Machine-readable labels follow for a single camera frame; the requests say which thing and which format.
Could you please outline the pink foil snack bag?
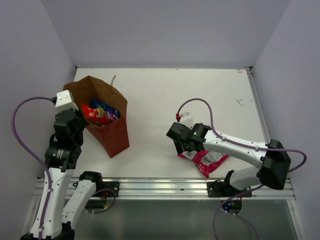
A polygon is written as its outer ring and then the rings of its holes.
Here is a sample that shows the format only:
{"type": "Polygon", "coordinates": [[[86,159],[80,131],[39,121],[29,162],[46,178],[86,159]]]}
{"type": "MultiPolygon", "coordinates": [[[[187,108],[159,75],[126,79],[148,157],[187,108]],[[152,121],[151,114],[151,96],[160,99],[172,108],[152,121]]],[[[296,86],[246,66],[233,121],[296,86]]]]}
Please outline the pink foil snack bag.
{"type": "Polygon", "coordinates": [[[184,151],[177,155],[180,158],[192,161],[205,178],[209,178],[222,163],[229,158],[229,155],[215,151],[184,151]]]}

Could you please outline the red snack packet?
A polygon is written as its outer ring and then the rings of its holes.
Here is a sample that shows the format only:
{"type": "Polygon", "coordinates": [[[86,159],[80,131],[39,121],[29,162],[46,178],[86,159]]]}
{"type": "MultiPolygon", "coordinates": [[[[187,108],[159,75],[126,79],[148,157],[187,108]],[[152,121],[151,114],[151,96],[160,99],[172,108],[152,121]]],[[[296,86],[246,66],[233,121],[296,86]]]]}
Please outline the red snack packet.
{"type": "Polygon", "coordinates": [[[84,117],[99,126],[104,126],[110,124],[112,121],[109,119],[105,110],[101,107],[98,108],[90,108],[85,103],[81,104],[81,109],[84,114],[84,117]]]}

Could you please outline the blue Burts crisps bag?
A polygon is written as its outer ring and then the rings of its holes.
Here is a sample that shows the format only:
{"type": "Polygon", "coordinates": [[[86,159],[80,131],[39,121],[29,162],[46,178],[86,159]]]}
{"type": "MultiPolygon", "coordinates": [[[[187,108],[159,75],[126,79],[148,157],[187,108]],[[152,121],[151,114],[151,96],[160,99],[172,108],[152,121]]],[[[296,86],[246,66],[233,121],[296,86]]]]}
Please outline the blue Burts crisps bag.
{"type": "Polygon", "coordinates": [[[90,106],[93,109],[102,108],[105,112],[113,112],[114,109],[106,103],[103,103],[97,99],[90,99],[90,106]]]}

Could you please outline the purple candy packet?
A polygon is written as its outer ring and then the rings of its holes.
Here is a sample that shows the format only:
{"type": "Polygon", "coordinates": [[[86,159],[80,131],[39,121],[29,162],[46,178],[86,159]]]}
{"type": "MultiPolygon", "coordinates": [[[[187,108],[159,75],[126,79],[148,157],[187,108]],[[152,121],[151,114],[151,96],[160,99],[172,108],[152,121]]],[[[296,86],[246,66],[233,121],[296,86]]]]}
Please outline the purple candy packet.
{"type": "Polygon", "coordinates": [[[121,117],[121,113],[112,107],[107,107],[105,112],[110,121],[118,120],[121,117]]]}

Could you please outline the red paper bag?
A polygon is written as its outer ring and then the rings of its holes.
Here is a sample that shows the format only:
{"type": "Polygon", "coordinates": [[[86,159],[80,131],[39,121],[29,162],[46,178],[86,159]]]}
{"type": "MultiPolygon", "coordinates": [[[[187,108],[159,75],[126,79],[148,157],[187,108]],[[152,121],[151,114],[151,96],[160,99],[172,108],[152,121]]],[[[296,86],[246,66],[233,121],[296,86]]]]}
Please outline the red paper bag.
{"type": "Polygon", "coordinates": [[[120,118],[100,128],[88,125],[87,130],[103,146],[109,157],[114,157],[130,146],[127,129],[127,99],[113,86],[103,80],[86,76],[63,87],[72,93],[73,101],[79,109],[81,104],[91,104],[91,98],[99,100],[120,112],[120,118]]]}

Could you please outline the tan kettle chips bag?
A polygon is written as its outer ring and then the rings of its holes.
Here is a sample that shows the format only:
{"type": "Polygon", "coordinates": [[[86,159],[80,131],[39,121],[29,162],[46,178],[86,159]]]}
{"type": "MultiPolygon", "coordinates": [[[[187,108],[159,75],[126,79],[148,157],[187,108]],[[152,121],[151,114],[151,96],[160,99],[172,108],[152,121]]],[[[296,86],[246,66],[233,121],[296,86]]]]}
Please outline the tan kettle chips bag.
{"type": "Polygon", "coordinates": [[[88,120],[87,120],[87,125],[97,129],[102,127],[100,124],[96,124],[95,122],[88,121],[88,120]]]}

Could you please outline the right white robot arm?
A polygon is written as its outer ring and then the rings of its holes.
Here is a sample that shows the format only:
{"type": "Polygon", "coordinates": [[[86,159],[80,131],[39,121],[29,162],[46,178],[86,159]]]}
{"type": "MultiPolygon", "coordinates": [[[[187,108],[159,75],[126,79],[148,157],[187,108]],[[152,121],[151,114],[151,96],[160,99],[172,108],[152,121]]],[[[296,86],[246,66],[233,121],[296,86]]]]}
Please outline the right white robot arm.
{"type": "Polygon", "coordinates": [[[253,148],[244,146],[245,140],[238,139],[241,146],[228,142],[225,136],[215,134],[210,126],[196,123],[192,128],[175,122],[169,128],[169,137],[179,150],[217,152],[242,160],[251,166],[242,170],[230,170],[223,181],[223,192],[235,196],[239,191],[256,185],[274,190],[283,190],[291,159],[277,140],[256,143],[253,148]]]}

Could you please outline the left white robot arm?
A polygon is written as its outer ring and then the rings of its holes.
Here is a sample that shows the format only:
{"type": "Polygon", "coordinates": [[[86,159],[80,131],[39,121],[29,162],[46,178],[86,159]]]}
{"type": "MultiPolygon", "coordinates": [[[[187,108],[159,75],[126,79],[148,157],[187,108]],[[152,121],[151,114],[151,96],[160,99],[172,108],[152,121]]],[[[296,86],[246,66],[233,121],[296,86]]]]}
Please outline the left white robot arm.
{"type": "Polygon", "coordinates": [[[23,240],[72,240],[76,224],[91,196],[103,193],[99,172],[83,172],[75,192],[66,201],[67,190],[82,152],[83,131],[87,126],[83,114],[76,109],[59,111],[55,116],[54,134],[45,152],[47,168],[38,212],[23,240]]]}

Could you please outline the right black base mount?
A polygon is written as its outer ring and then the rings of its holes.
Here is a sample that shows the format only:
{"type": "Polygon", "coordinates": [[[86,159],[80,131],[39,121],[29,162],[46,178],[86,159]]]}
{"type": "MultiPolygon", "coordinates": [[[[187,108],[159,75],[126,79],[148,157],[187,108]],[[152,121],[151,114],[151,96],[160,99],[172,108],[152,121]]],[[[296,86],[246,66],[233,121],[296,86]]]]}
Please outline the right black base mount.
{"type": "Polygon", "coordinates": [[[252,197],[251,189],[236,189],[230,185],[229,180],[215,180],[206,183],[207,195],[209,198],[230,198],[239,195],[239,197],[252,197]]]}

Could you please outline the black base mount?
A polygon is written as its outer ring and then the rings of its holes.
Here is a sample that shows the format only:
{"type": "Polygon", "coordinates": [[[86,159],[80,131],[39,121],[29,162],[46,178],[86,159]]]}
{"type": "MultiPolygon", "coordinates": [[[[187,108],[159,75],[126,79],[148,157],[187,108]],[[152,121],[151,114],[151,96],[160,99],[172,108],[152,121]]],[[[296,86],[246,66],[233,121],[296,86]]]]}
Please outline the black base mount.
{"type": "Polygon", "coordinates": [[[239,197],[252,197],[251,189],[236,189],[230,185],[229,180],[215,180],[206,183],[207,195],[209,198],[230,198],[239,195],[239,197]]]}
{"type": "Polygon", "coordinates": [[[102,181],[99,183],[98,188],[96,192],[100,191],[99,193],[96,193],[95,196],[97,197],[118,197],[119,195],[119,190],[120,190],[120,182],[119,181],[102,181]]]}

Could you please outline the aluminium front rail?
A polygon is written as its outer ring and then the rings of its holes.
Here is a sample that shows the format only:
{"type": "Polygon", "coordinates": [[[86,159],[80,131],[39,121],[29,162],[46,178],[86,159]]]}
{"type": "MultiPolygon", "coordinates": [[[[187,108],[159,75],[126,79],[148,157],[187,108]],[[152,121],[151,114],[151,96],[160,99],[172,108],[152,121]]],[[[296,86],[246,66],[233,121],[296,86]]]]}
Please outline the aluminium front rail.
{"type": "MultiPolygon", "coordinates": [[[[117,182],[114,187],[119,200],[207,200],[209,183],[215,178],[103,178],[105,185],[117,182]]],[[[263,186],[252,192],[249,200],[294,200],[296,198],[290,180],[283,190],[263,186]]]]}

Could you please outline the aluminium rail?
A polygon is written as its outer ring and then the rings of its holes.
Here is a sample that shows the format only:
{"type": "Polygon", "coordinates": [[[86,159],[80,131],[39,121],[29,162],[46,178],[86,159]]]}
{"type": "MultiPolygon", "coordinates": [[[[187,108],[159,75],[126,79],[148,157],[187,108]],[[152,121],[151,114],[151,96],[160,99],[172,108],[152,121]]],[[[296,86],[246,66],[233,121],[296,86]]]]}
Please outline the aluminium rail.
{"type": "Polygon", "coordinates": [[[261,104],[258,98],[258,94],[254,85],[253,75],[250,70],[246,70],[249,85],[253,95],[253,101],[257,110],[257,114],[260,121],[263,137],[268,142],[256,142],[250,146],[243,148],[241,153],[241,159],[253,165],[257,169],[257,177],[261,183],[268,185],[274,181],[278,181],[278,177],[282,176],[283,167],[286,165],[286,159],[282,153],[275,147],[280,143],[276,140],[270,139],[268,134],[267,125],[263,116],[261,104]]]}
{"type": "MultiPolygon", "coordinates": [[[[119,200],[207,200],[209,183],[215,178],[103,178],[105,185],[117,182],[114,187],[119,200]]],[[[263,186],[252,192],[249,200],[294,200],[296,198],[290,180],[283,190],[263,186]]]]}

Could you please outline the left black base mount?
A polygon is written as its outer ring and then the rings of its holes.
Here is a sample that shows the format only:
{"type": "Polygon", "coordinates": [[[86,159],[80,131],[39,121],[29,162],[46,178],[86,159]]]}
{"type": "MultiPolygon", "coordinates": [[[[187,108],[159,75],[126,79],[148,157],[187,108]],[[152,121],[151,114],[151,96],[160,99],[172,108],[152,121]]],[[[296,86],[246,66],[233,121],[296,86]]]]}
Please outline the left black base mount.
{"type": "Polygon", "coordinates": [[[118,197],[119,195],[119,190],[120,190],[120,182],[119,181],[102,181],[99,183],[98,188],[96,192],[100,191],[99,193],[96,193],[95,196],[97,197],[118,197]]]}

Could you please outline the aluminium right side rail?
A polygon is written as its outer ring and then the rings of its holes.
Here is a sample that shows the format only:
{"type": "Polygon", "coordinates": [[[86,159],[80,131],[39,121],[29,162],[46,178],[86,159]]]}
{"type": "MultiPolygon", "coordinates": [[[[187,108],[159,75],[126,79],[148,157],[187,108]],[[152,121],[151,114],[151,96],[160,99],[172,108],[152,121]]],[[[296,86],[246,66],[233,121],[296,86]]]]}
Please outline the aluminium right side rail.
{"type": "Polygon", "coordinates": [[[253,165],[257,169],[257,177],[261,183],[268,185],[274,181],[278,181],[278,177],[282,176],[283,167],[286,165],[286,159],[282,153],[275,147],[280,143],[276,140],[270,139],[268,134],[267,125],[263,116],[261,104],[258,98],[258,94],[254,85],[253,75],[250,70],[246,70],[249,85],[253,95],[253,101],[257,110],[257,114],[260,121],[263,137],[268,142],[256,142],[250,146],[243,148],[241,153],[241,159],[253,165]]]}

